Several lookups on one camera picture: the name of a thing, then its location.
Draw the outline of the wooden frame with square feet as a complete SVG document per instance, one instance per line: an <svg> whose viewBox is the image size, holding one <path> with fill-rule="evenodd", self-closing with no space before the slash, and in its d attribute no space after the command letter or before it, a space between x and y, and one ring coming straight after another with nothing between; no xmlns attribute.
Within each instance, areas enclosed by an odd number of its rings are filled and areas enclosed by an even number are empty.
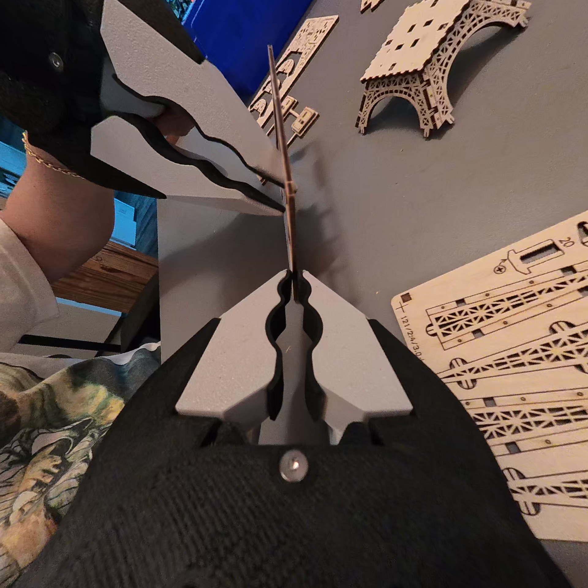
<svg viewBox="0 0 588 588"><path fill-rule="evenodd" d="M291 125L293 138L303 138L320 117L320 114L311 107L305 107L300 113L291 110L289 114L294 117Z"/></svg>

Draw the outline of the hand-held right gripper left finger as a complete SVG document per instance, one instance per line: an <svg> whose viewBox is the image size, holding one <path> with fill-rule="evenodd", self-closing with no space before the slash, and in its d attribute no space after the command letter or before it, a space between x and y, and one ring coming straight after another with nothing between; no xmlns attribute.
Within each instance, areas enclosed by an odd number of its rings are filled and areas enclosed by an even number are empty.
<svg viewBox="0 0 588 588"><path fill-rule="evenodd" d="M283 270L218 320L175 409L220 420L275 420L283 402L282 352L292 275Z"/></svg>

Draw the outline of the person's left forearm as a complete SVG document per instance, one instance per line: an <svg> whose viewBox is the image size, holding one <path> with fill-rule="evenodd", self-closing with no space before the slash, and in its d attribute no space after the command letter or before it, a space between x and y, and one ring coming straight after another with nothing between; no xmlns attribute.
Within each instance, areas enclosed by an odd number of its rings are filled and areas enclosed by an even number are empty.
<svg viewBox="0 0 588 588"><path fill-rule="evenodd" d="M108 243L114 191L71 171L32 146L23 133L26 168L1 211L1 352L59 316L51 284Z"/></svg>

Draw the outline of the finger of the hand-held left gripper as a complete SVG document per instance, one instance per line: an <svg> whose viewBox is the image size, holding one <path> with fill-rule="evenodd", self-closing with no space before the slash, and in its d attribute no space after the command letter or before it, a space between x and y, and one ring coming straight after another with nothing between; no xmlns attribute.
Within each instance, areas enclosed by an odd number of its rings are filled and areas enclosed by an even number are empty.
<svg viewBox="0 0 588 588"><path fill-rule="evenodd" d="M284 207L213 163L190 158L136 115L109 116L91 129L91 155L167 198L257 216L283 216Z"/></svg>
<svg viewBox="0 0 588 588"><path fill-rule="evenodd" d="M142 100L177 105L192 118L201 143L182 149L213 159L203 148L223 145L243 167L283 187L277 148L164 1L104 1L100 35L116 82Z"/></svg>

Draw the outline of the grey desk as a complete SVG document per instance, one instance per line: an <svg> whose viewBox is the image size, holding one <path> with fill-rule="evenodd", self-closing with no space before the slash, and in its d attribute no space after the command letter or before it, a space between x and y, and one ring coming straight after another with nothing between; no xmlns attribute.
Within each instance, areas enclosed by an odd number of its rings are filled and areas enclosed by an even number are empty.
<svg viewBox="0 0 588 588"><path fill-rule="evenodd" d="M360 78L405 7L315 1L338 15L291 95L319 120L292 145L304 268L404 343L391 299L587 210L587 1L531 1L524 30L475 33L449 76L454 125L425 139L386 100L355 128ZM281 217L157 203L161 359L288 265ZM284 404L262 443L327 442L306 412L309 340L290 302Z"/></svg>

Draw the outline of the wooden beam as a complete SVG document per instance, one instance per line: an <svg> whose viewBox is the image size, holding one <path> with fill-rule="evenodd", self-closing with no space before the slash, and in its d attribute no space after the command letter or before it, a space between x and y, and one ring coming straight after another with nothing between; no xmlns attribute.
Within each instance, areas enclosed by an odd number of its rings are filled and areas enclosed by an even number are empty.
<svg viewBox="0 0 588 588"><path fill-rule="evenodd" d="M109 241L51 288L57 298L127 313L158 268L156 258Z"/></svg>

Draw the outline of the wooden tower base model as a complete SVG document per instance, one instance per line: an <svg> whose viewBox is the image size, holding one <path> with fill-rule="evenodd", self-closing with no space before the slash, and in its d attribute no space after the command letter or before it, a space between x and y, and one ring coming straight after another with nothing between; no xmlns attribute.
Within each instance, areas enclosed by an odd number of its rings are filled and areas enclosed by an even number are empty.
<svg viewBox="0 0 588 588"><path fill-rule="evenodd" d="M356 128L363 135L376 105L410 102L424 137L454 124L447 91L454 60L467 40L489 26L528 26L529 1L421 1L408 6L361 77Z"/></svg>

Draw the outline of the wooden sheet with lattice parts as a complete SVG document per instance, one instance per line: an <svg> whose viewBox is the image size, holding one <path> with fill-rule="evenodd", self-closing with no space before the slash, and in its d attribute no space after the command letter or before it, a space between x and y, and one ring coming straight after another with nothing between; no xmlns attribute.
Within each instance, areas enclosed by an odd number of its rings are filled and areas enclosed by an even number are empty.
<svg viewBox="0 0 588 588"><path fill-rule="evenodd" d="M587 542L587 212L391 300L542 540Z"/></svg>

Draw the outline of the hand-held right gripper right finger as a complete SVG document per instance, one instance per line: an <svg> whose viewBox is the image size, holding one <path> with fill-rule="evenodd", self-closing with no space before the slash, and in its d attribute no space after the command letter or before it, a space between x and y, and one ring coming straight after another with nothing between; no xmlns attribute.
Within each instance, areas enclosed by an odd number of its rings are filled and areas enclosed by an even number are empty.
<svg viewBox="0 0 588 588"><path fill-rule="evenodd" d="M307 351L305 400L337 445L351 423L413 410L368 318L310 272L300 275Z"/></svg>

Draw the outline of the blue plastic bin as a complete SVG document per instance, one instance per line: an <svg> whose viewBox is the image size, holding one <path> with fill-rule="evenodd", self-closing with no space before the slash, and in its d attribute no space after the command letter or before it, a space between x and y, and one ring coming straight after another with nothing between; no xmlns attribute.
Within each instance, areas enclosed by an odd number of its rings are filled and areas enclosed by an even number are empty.
<svg viewBox="0 0 588 588"><path fill-rule="evenodd" d="M243 101L268 74L312 1L193 1L183 26Z"/></svg>

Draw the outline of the person's printed shirt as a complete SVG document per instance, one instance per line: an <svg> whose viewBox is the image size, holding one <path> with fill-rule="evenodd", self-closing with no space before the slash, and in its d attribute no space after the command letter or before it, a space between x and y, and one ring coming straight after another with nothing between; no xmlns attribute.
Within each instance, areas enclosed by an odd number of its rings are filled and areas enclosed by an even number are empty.
<svg viewBox="0 0 588 588"><path fill-rule="evenodd" d="M159 366L160 342L84 360L1 353L1 587L55 534L93 452Z"/></svg>

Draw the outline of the wooden sheet with square plate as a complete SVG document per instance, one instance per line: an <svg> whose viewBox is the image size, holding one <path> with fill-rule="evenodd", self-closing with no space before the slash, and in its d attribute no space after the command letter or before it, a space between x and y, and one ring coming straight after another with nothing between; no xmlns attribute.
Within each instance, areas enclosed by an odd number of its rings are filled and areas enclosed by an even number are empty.
<svg viewBox="0 0 588 588"><path fill-rule="evenodd" d="M296 185L293 181L292 169L290 165L290 158L287 147L287 140L285 135L282 102L279 94L278 80L276 73L275 57L273 53L273 46L268 45L268 60L269 60L269 77L271 84L271 93L273 100L274 111L274 126L277 141L277 148L281 155L283 166L283 196L285 207L285 231L286 231L286 245L288 247L289 268L292 274L292 299L299 302L299 271L298 260L296 255Z"/></svg>

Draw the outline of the person's left hand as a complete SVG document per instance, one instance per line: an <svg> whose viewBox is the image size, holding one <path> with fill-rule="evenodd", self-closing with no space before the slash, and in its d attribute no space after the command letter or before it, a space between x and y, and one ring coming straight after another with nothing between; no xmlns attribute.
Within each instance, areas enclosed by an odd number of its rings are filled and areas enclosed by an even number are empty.
<svg viewBox="0 0 588 588"><path fill-rule="evenodd" d="M163 111L148 119L171 145L177 145L181 137L195 128L192 117L177 105L165 106Z"/></svg>

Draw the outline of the wooden sheet with arch cutouts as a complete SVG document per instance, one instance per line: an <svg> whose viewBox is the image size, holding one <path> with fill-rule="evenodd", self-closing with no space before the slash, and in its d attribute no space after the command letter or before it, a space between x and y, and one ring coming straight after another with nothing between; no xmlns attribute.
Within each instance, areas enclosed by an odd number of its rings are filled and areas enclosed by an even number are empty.
<svg viewBox="0 0 588 588"><path fill-rule="evenodd" d="M276 60L276 75L282 101L289 95L294 83L338 22L338 15L306 19L288 47L283 50ZM249 112L257 115L260 127L266 126L273 115L271 103L271 83L268 77L249 105Z"/></svg>

